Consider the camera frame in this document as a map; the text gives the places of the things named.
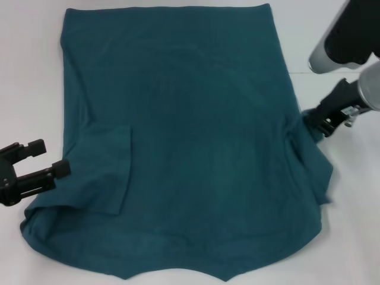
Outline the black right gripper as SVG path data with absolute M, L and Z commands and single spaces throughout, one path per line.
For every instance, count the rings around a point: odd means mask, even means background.
M 349 83 L 344 78 L 316 109 L 305 112 L 305 124 L 309 129 L 319 131 L 324 137 L 330 137 L 348 117 L 342 110 L 355 106 L 361 106 L 358 83 Z

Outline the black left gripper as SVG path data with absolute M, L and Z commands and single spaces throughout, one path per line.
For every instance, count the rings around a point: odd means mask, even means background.
M 1 149 L 1 204 L 13 206 L 21 197 L 30 197 L 56 188 L 55 180 L 71 174 L 67 159 L 54 163 L 50 168 L 17 178 L 14 165 L 28 157 L 46 153 L 45 142 L 38 139 L 26 146 L 13 143 Z

